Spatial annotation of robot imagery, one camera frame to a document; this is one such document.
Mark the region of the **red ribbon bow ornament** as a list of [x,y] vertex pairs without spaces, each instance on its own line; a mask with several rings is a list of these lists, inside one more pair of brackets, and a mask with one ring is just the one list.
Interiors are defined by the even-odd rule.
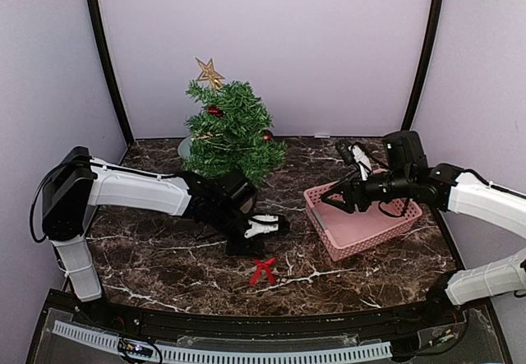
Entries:
[[274,265],[276,263],[276,258],[272,257],[272,258],[270,258],[268,260],[265,260],[265,261],[258,260],[258,259],[253,259],[253,262],[256,265],[256,271],[255,271],[255,273],[252,275],[252,277],[250,279],[250,285],[254,286],[263,273],[266,274],[269,283],[271,285],[274,285],[275,284],[275,277],[272,274],[271,267],[272,267],[272,265]]

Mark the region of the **gold star ornament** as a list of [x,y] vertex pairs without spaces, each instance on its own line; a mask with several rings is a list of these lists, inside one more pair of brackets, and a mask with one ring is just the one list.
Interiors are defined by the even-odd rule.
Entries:
[[208,82],[210,88],[216,93],[218,90],[224,87],[223,81],[225,77],[219,74],[215,69],[213,58],[210,58],[208,62],[203,62],[199,58],[195,58],[201,73],[196,78],[196,82]]

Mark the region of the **pink plastic basket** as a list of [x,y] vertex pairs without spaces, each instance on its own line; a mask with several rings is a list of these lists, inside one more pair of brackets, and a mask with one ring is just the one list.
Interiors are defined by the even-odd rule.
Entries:
[[365,213],[348,214],[321,201],[331,183],[303,192],[311,220],[331,260],[340,261],[409,232],[422,216],[414,201],[396,199],[386,205],[375,202]]

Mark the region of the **red foil gift box ornament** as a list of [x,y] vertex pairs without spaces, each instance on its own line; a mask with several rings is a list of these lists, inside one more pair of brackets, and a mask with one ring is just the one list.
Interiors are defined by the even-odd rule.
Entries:
[[224,115],[224,112],[220,108],[214,105],[209,106],[207,108],[207,112],[217,118],[221,118]]

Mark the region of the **brown ball ornament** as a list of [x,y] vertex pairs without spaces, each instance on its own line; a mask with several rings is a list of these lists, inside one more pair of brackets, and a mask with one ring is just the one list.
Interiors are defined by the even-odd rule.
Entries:
[[263,133],[263,139],[264,141],[272,141],[274,138],[274,134],[270,130],[265,130]]

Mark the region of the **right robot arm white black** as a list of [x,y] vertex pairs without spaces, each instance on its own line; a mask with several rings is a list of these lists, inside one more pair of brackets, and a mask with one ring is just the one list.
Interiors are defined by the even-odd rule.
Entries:
[[[411,200],[443,212],[481,219],[521,237],[525,235],[525,195],[486,180],[471,168],[448,163],[431,167],[416,131],[395,131],[382,138],[387,161],[374,173],[372,156],[358,142],[337,141],[335,148],[354,170],[333,184],[322,202],[349,214],[373,203]],[[525,294],[525,251],[477,268],[443,274],[419,309],[425,325],[436,326],[451,312],[479,298]]]

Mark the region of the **brown reindeer ornament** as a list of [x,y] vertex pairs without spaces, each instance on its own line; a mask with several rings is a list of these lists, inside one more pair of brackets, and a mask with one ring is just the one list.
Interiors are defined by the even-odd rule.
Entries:
[[223,135],[222,133],[212,133],[212,132],[193,134],[191,136],[191,141],[207,141],[212,138],[221,137],[222,135]]

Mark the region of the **small green christmas tree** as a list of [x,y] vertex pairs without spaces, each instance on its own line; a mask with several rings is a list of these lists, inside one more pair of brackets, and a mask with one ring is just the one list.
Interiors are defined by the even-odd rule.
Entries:
[[[190,136],[222,133],[207,141],[193,141],[191,154],[184,161],[186,170],[206,178],[218,178],[240,170],[255,186],[283,165],[286,144],[273,138],[264,141],[263,133],[273,127],[271,116],[248,82],[231,81],[216,93],[208,86],[191,81],[187,95],[201,104],[201,110],[188,118]],[[207,112],[217,106],[224,115],[217,118]]]

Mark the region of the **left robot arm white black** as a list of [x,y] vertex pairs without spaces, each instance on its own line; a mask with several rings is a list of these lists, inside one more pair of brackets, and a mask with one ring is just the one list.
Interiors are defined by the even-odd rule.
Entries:
[[205,223],[228,238],[231,256],[258,256],[253,238],[278,227],[278,218],[255,214],[257,189],[240,171],[211,179],[181,171],[159,174],[110,164],[87,148],[73,148],[35,190],[30,213],[42,206],[41,231],[54,247],[59,263],[85,316],[99,328],[116,320],[85,239],[88,207],[115,205],[152,210]]

